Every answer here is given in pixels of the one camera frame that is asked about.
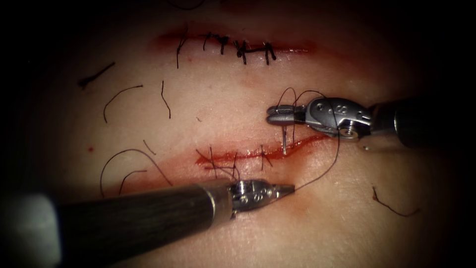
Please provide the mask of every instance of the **skin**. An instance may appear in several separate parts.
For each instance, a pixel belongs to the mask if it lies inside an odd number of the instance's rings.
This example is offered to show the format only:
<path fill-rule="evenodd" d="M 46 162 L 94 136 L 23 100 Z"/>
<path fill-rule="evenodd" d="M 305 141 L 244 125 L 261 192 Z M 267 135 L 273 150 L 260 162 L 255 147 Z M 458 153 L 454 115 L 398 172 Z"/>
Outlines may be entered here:
<path fill-rule="evenodd" d="M 31 151 L 28 163 L 39 178 L 31 183 L 58 203 L 100 199 L 101 170 L 125 149 L 148 153 L 168 179 L 180 185 L 215 177 L 214 171 L 195 164 L 196 149 L 208 155 L 212 147 L 214 155 L 223 155 L 258 151 L 261 145 L 265 150 L 279 148 L 281 129 L 265 123 L 265 111 L 287 87 L 298 94 L 319 90 L 367 107 L 413 96 L 432 79 L 421 51 L 407 49 L 410 36 L 399 39 L 382 17 L 343 6 L 207 1 L 191 11 L 165 2 L 131 10 L 135 12 L 127 18 L 115 10 L 92 22 L 94 27 L 85 26 L 67 45 L 74 53 L 59 54 L 33 83 L 32 96 L 42 101 L 33 106 L 26 125 L 27 133 L 37 133 L 25 142 Z M 287 41 L 290 48 L 306 47 L 305 40 L 317 45 L 307 47 L 308 54 L 277 52 L 277 60 L 267 66 L 264 53 L 248 54 L 244 65 L 232 45 L 220 55 L 214 40 L 205 51 L 202 41 L 188 40 L 177 69 L 179 38 L 163 46 L 156 40 L 171 28 L 183 29 L 186 22 L 191 31 L 207 23 L 215 26 L 206 31 L 220 35 L 228 34 L 220 32 L 224 28 L 249 28 L 240 33 L 244 38 Z M 116 64 L 84 90 L 77 85 L 78 79 L 112 61 Z M 170 119 L 160 95 L 162 80 Z M 143 87 L 125 91 L 108 105 L 106 124 L 104 105 L 119 91 L 137 85 Z M 305 95 L 299 104 L 314 97 Z M 291 104 L 294 96 L 288 92 L 283 101 Z M 296 140 L 313 135 L 305 126 L 296 128 Z M 330 166 L 336 149 L 337 141 L 327 138 L 276 160 L 273 167 L 265 163 L 263 170 L 260 157 L 236 164 L 242 179 L 301 186 Z M 452 219 L 458 215 L 453 166 L 446 156 L 410 149 L 369 153 L 342 142 L 330 172 L 294 195 L 114 267 L 433 266 L 453 235 Z M 129 177 L 124 194 L 168 186 L 149 160 L 131 152 L 107 167 L 106 196 L 116 196 L 122 178 L 142 169 L 147 175 Z M 420 212 L 410 217 L 393 213 L 372 198 L 372 187 L 394 210 Z"/>

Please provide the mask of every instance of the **dark background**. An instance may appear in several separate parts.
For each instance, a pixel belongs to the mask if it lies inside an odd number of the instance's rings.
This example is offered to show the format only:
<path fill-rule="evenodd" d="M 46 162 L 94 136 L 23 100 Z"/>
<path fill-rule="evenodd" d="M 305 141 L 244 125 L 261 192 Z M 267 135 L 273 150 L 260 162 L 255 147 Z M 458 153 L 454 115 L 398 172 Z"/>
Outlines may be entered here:
<path fill-rule="evenodd" d="M 18 2 L 3 10 L 3 123 L 4 179 L 0 193 L 23 188 L 22 176 L 26 167 L 28 148 L 24 139 L 24 122 L 29 107 L 35 105 L 34 81 L 42 77 L 45 68 L 60 54 L 68 53 L 67 44 L 85 29 L 101 23 L 107 14 L 120 14 L 116 19 L 126 19 L 132 6 L 148 4 L 144 1 L 62 1 Z M 356 10 L 362 21 L 373 25 L 390 42 L 396 44 L 411 61 L 415 56 L 425 76 L 426 91 L 435 98 L 434 111 L 428 120 L 437 123 L 433 133 L 442 141 L 454 142 L 457 167 L 456 179 L 461 180 L 461 218 L 454 219 L 457 231 L 453 240 L 445 241 L 444 247 L 435 254 L 434 266 L 446 267 L 465 263 L 469 259 L 469 213 L 471 178 L 467 173 L 472 152 L 471 98 L 474 84 L 467 82 L 472 63 L 468 48 L 470 35 L 462 18 L 468 7 L 457 3 L 418 1 L 357 1 L 344 3 L 343 8 Z"/>

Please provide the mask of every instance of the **sutured incision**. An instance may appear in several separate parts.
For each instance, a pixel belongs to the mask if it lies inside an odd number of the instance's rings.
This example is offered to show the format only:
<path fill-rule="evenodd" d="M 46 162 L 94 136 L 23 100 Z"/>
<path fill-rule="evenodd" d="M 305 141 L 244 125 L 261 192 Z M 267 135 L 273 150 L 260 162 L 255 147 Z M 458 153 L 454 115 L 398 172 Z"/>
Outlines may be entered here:
<path fill-rule="evenodd" d="M 212 32 L 208 32 L 208 34 L 200 34 L 198 36 L 205 36 L 205 41 L 203 41 L 203 51 L 205 51 L 205 43 L 207 43 L 207 39 L 209 38 L 215 38 L 218 43 L 220 43 L 222 46 L 220 48 L 220 54 L 223 55 L 223 49 L 225 45 L 228 43 L 228 36 L 219 36 L 218 34 L 212 34 Z"/>
<path fill-rule="evenodd" d="M 180 43 L 178 44 L 177 47 L 177 69 L 179 68 L 179 52 L 180 49 L 182 48 L 183 44 L 187 40 L 186 34 L 188 32 L 188 28 L 186 28 L 185 32 L 182 34 L 182 37 L 180 39 Z M 207 40 L 210 38 L 216 39 L 220 44 L 220 54 L 223 55 L 223 49 L 226 44 L 228 44 L 229 37 L 228 36 L 220 36 L 218 34 L 212 34 L 212 32 L 208 32 L 208 34 L 200 34 L 199 36 L 204 36 L 205 40 L 203 41 L 203 51 L 205 51 L 205 44 L 207 43 Z M 273 47 L 271 46 L 270 43 L 263 43 L 262 48 L 255 48 L 255 49 L 246 49 L 246 41 L 243 41 L 242 46 L 239 46 L 239 43 L 237 40 L 233 42 L 237 49 L 237 57 L 238 58 L 243 58 L 243 64 L 246 65 L 246 53 L 254 53 L 254 52 L 263 52 L 264 51 L 264 56 L 266 59 L 266 65 L 269 65 L 269 56 L 268 54 L 271 54 L 271 58 L 275 61 L 276 60 L 276 55 L 274 54 Z"/>
<path fill-rule="evenodd" d="M 89 82 L 94 81 L 96 78 L 98 78 L 100 75 L 102 75 L 105 71 L 107 71 L 107 69 L 111 68 L 115 64 L 116 64 L 115 62 L 112 62 L 106 68 L 100 70 L 97 74 L 78 80 L 78 86 L 81 87 L 81 90 L 85 90 L 86 86 L 89 84 Z"/>
<path fill-rule="evenodd" d="M 239 178 L 239 170 L 238 168 L 236 167 L 235 163 L 233 163 L 233 167 L 220 167 L 220 166 L 216 166 L 214 161 L 213 161 L 213 157 L 211 156 L 210 159 L 208 159 L 205 155 L 203 155 L 198 149 L 195 150 L 202 159 L 205 159 L 208 163 L 210 163 L 212 165 L 212 167 L 205 167 L 206 170 L 208 169 L 213 169 L 215 171 L 215 178 L 218 178 L 218 175 L 217 175 L 217 169 L 221 170 L 222 172 L 224 172 L 225 174 L 229 175 L 230 177 L 232 177 L 234 180 L 240 180 Z M 225 169 L 233 169 L 233 173 L 230 173 L 228 171 L 226 171 Z M 237 171 L 237 174 L 238 174 L 238 179 L 235 177 L 235 170 Z"/>
<path fill-rule="evenodd" d="M 113 97 L 108 103 L 106 103 L 106 105 L 104 106 L 104 110 L 103 110 L 104 122 L 106 122 L 106 124 L 108 123 L 108 120 L 106 119 L 106 108 L 107 108 L 107 106 L 108 106 L 117 96 L 119 96 L 119 94 L 123 93 L 124 91 L 130 90 L 130 89 L 133 89 L 133 88 L 138 88 L 138 87 L 143 87 L 143 85 L 138 85 L 138 86 L 133 86 L 133 87 L 130 87 L 130 88 L 123 89 L 123 90 L 119 91 L 116 95 L 114 95 L 114 97 Z"/>
<path fill-rule="evenodd" d="M 398 216 L 410 217 L 410 216 L 415 215 L 416 213 L 418 213 L 418 212 L 420 211 L 420 209 L 417 208 L 417 209 L 415 209 L 415 211 L 413 211 L 413 212 L 410 213 L 410 214 L 402 214 L 402 213 L 400 213 L 400 212 L 397 212 L 397 211 L 395 211 L 393 208 L 391 208 L 389 205 L 383 203 L 382 201 L 380 201 L 380 200 L 378 199 L 378 197 L 377 197 L 377 192 L 375 191 L 375 186 L 372 186 L 372 189 L 373 189 L 373 196 L 372 196 L 372 198 L 373 198 L 375 201 L 377 201 L 377 203 L 381 204 L 381 205 L 384 206 L 384 207 L 387 207 L 391 212 L 397 214 Z"/>

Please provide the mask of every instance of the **blood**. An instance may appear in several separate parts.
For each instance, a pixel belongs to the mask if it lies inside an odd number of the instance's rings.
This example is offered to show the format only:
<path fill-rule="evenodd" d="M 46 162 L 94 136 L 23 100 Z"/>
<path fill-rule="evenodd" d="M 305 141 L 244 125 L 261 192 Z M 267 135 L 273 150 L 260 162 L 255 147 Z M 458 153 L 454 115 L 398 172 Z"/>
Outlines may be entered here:
<path fill-rule="evenodd" d="M 329 138 L 329 136 L 325 135 L 316 135 L 316 136 L 311 136 L 305 139 L 302 139 L 294 144 L 288 144 L 286 146 L 286 151 L 287 154 L 283 155 L 283 148 L 274 148 L 272 150 L 264 150 L 261 151 L 260 149 L 257 149 L 255 151 L 252 151 L 247 154 L 239 154 L 235 156 L 236 152 L 225 152 L 222 154 L 214 154 L 213 155 L 213 161 L 215 162 L 234 162 L 236 160 L 244 160 L 244 159 L 250 159 L 250 158 L 256 158 L 256 157 L 261 157 L 262 155 L 265 155 L 269 160 L 282 160 L 287 157 L 292 156 L 296 152 L 298 152 L 301 148 L 303 148 L 306 144 L 309 144 L 314 141 L 318 140 L 323 140 Z M 195 162 L 196 165 L 204 165 L 204 164 L 209 164 L 209 160 L 205 159 L 202 156 L 198 156 L 197 161 Z"/>

